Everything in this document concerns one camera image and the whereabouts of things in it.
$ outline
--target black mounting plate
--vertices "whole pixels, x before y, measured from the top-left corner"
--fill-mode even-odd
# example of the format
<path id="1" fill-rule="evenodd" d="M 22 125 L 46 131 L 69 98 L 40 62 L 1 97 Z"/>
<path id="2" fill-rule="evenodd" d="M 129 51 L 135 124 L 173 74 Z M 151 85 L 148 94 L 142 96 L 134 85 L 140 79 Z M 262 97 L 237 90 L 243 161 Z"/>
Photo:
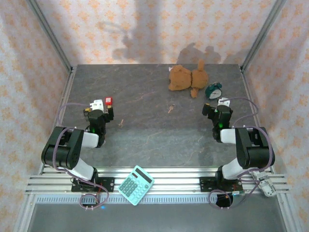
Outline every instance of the black mounting plate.
<path id="1" fill-rule="evenodd" d="M 202 176 L 199 178 L 201 192 L 211 192 L 215 189 L 220 189 L 226 192 L 243 191 L 240 180 L 223 180 L 217 181 L 216 177 Z"/>
<path id="2" fill-rule="evenodd" d="M 97 177 L 98 184 L 101 184 L 108 192 L 114 192 L 115 178 L 114 177 Z M 73 179 L 72 192 L 98 192 L 99 187 L 94 187 L 84 182 Z"/>

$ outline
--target calculator display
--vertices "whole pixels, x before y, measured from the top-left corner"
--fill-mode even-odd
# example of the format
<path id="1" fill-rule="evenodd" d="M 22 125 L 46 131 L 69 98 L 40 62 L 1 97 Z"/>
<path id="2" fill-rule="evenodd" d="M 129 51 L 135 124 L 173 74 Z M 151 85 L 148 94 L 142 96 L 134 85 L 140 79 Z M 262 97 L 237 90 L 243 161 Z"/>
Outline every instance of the calculator display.
<path id="1" fill-rule="evenodd" d="M 151 183 L 151 179 L 148 177 L 148 176 L 146 176 L 140 169 L 135 169 L 135 171 L 141 176 L 141 177 L 143 177 L 148 183 Z"/>

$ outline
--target gray floor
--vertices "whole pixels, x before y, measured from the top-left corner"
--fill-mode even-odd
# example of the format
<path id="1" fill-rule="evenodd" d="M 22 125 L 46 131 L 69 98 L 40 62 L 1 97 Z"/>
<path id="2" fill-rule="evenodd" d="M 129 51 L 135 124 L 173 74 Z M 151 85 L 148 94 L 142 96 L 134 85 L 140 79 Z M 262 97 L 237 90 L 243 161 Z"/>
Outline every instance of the gray floor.
<path id="1" fill-rule="evenodd" d="M 29 232 L 284 232 L 278 208 L 276 198 L 258 194 L 228 211 L 208 204 L 107 204 L 93 212 L 37 204 Z"/>
<path id="2" fill-rule="evenodd" d="M 196 65 L 184 65 L 193 70 Z M 212 122 L 202 115 L 204 89 L 196 99 L 190 90 L 169 91 L 172 65 L 79 65 L 68 102 L 90 103 L 113 98 L 114 121 L 107 124 L 106 144 L 84 149 L 81 158 L 100 166 L 220 166 L 235 157 L 235 146 L 212 138 Z M 246 97 L 238 65 L 205 65 L 209 83 L 221 82 L 224 97 Z M 175 108 L 168 114 L 169 107 Z M 231 122 L 251 112 L 245 101 L 233 101 Z M 124 126 L 118 127 L 121 120 Z M 254 125 L 253 118 L 244 120 Z M 83 109 L 67 107 L 63 125 L 85 128 Z"/>

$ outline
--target teal calculator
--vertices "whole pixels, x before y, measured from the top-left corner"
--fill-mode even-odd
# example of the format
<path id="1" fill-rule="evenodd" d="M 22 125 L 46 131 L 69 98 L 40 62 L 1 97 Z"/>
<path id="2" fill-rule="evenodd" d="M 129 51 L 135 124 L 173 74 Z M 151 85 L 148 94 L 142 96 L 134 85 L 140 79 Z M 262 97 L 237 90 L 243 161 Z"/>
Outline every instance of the teal calculator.
<path id="1" fill-rule="evenodd" d="M 145 170 L 135 166 L 118 190 L 129 202 L 137 205 L 154 182 L 155 180 Z"/>

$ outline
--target brown plush toy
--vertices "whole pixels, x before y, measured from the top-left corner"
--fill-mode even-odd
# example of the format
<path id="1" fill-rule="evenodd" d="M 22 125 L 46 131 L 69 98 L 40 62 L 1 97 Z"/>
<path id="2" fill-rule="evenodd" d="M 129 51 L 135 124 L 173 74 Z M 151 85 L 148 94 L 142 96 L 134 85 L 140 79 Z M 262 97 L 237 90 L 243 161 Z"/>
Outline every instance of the brown plush toy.
<path id="1" fill-rule="evenodd" d="M 191 97 L 196 98 L 198 90 L 204 88 L 208 82 L 208 75 L 204 70 L 204 61 L 200 59 L 198 61 L 197 70 L 192 71 L 192 90 Z"/>
<path id="2" fill-rule="evenodd" d="M 183 90 L 191 86 L 191 71 L 182 65 L 174 66 L 169 73 L 169 90 Z"/>

